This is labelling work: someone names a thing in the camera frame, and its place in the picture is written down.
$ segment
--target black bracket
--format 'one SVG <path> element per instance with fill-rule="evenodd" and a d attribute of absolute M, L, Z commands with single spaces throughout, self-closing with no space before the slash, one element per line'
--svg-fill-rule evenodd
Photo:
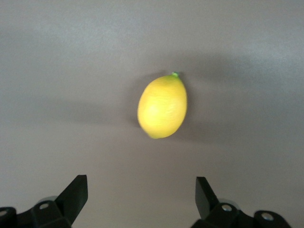
<path fill-rule="evenodd" d="M 0 228 L 71 228 L 87 198 L 86 175 L 78 175 L 55 201 L 40 202 L 21 214 L 0 208 Z"/>
<path fill-rule="evenodd" d="M 291 228 L 272 211 L 259 210 L 252 218 L 229 203 L 220 203 L 204 177 L 196 178 L 195 202 L 201 219 L 191 228 Z"/>

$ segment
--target gray surface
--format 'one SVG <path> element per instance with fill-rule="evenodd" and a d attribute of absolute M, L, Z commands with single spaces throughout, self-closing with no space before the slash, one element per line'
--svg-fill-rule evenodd
<path fill-rule="evenodd" d="M 0 205 L 87 174 L 74 228 L 186 228 L 194 187 L 304 227 L 304 2 L 0 1 Z M 149 139 L 141 92 L 181 71 L 184 124 Z"/>

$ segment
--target screw head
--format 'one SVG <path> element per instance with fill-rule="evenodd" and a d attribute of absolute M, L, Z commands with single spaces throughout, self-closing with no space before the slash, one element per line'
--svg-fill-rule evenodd
<path fill-rule="evenodd" d="M 0 211 L 0 217 L 1 217 L 1 216 L 5 216 L 7 213 L 8 213 L 8 212 L 7 212 L 6 210 Z"/>
<path fill-rule="evenodd" d="M 48 207 L 48 203 L 44 203 L 44 204 L 41 204 L 39 206 L 39 209 L 42 210 L 42 209 L 47 208 L 47 207 Z"/>
<path fill-rule="evenodd" d="M 274 220 L 274 217 L 267 212 L 262 213 L 261 216 L 263 217 L 263 219 L 265 219 L 267 221 L 273 221 Z"/>
<path fill-rule="evenodd" d="M 232 208 L 228 204 L 224 204 L 222 208 L 224 211 L 232 211 Z"/>

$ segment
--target lemon stem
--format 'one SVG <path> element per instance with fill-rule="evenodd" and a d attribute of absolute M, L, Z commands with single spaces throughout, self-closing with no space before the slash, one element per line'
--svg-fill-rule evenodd
<path fill-rule="evenodd" d="M 180 76 L 179 73 L 177 73 L 177 72 L 173 72 L 172 75 L 175 76 L 175 77 L 179 77 Z"/>

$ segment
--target yellow lemon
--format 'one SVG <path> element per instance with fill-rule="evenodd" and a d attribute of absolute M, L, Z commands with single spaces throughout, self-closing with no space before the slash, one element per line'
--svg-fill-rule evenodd
<path fill-rule="evenodd" d="M 177 131 L 187 111 L 187 93 L 178 73 L 150 82 L 138 103 L 137 118 L 141 128 L 154 139 Z"/>

